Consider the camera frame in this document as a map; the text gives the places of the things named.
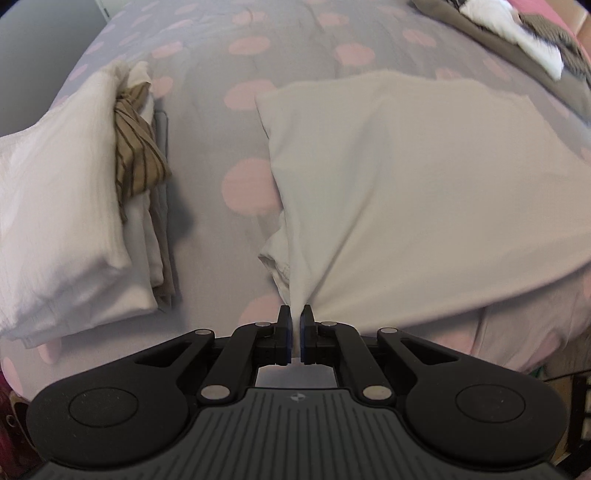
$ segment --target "folded cloth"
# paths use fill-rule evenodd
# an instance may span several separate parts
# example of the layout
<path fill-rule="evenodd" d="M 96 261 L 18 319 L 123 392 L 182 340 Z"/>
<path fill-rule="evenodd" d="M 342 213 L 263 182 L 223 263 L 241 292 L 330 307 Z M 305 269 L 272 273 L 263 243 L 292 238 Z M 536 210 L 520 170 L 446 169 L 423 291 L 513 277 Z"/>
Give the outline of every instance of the folded cloth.
<path fill-rule="evenodd" d="M 560 80 L 564 64 L 557 46 L 540 40 L 518 25 L 513 6 L 506 0 L 467 0 L 460 13 L 476 25 L 486 27 L 533 58 L 553 80 Z"/>
<path fill-rule="evenodd" d="M 146 67 L 113 62 L 33 127 L 0 139 L 0 333 L 26 346 L 157 307 L 149 194 L 126 205 L 122 228 L 114 182 L 116 94 Z"/>
<path fill-rule="evenodd" d="M 591 259 L 591 167 L 526 96 L 374 72 L 256 102 L 284 206 L 260 258 L 295 323 L 310 302 L 364 334 L 408 327 Z"/>
<path fill-rule="evenodd" d="M 148 82 L 126 88 L 118 95 L 115 104 L 116 186 L 119 213 L 123 221 L 124 203 L 128 199 L 153 188 L 170 176 L 164 155 L 154 141 L 150 123 L 138 113 L 148 97 L 149 88 Z"/>
<path fill-rule="evenodd" d="M 133 197 L 125 205 L 128 221 L 123 228 L 123 235 L 132 268 L 100 295 L 67 315 L 33 315 L 27 322 L 7 332 L 7 338 L 20 338 L 25 347 L 33 348 L 55 338 L 155 311 L 158 304 L 150 284 L 150 265 L 144 231 L 148 202 L 148 193 L 145 192 Z"/>
<path fill-rule="evenodd" d="M 424 15 L 457 28 L 523 70 L 571 108 L 582 120 L 591 122 L 591 90 L 587 82 L 573 76 L 568 70 L 563 71 L 560 80 L 555 82 L 521 48 L 475 25 L 445 0 L 412 0 L 412 2 Z"/>
<path fill-rule="evenodd" d="M 591 67 L 578 42 L 572 35 L 546 17 L 537 14 L 519 14 L 523 26 L 534 35 L 560 50 L 564 66 L 575 76 L 584 78 L 591 86 Z"/>

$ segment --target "red object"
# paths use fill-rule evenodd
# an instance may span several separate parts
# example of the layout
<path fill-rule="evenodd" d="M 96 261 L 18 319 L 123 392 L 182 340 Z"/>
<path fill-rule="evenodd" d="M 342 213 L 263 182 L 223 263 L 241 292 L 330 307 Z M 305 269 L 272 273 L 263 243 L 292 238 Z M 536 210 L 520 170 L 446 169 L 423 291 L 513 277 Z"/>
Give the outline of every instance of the red object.
<path fill-rule="evenodd" d="M 0 373 L 0 480 L 19 478 L 41 463 L 28 438 L 27 408 Z"/>

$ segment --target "logo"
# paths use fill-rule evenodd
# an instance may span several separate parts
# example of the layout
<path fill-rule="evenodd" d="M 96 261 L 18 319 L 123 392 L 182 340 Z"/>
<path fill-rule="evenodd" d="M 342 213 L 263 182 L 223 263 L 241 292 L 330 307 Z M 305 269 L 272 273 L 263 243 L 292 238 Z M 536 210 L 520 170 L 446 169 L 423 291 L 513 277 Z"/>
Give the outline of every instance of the logo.
<path fill-rule="evenodd" d="M 304 401 L 307 397 L 303 394 L 303 393 L 294 393 L 291 397 L 290 397 L 294 402 L 301 402 Z"/>

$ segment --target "brown blanket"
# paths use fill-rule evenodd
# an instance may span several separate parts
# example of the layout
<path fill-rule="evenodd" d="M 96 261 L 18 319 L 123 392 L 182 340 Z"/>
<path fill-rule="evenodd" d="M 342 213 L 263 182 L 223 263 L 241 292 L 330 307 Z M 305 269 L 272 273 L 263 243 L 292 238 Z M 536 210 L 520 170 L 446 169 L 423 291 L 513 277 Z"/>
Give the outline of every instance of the brown blanket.
<path fill-rule="evenodd" d="M 445 0 L 413 0 L 413 3 L 423 14 L 457 28 L 526 72 L 585 122 L 591 122 L 591 90 L 584 79 L 577 78 L 565 70 L 562 78 L 555 82 L 518 46 L 478 27 Z"/>

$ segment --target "pink fabric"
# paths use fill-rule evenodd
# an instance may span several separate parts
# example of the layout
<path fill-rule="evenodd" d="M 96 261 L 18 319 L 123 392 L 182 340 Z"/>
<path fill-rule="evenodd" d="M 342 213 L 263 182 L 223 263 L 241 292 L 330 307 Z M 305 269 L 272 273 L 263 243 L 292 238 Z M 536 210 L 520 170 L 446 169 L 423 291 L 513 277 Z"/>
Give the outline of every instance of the pink fabric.
<path fill-rule="evenodd" d="M 589 55 L 587 54 L 587 51 L 584 49 L 581 42 L 579 42 L 577 35 L 573 33 L 569 26 L 564 23 L 564 20 L 560 18 L 560 15 L 556 13 L 554 9 L 546 3 L 545 0 L 508 0 L 508 2 L 513 5 L 513 7 L 515 7 L 519 13 L 542 15 L 556 25 L 564 28 L 573 36 L 573 38 L 577 40 L 577 43 L 579 46 L 581 46 L 582 50 L 585 52 L 585 55 L 587 55 L 587 59 L 589 59 Z"/>

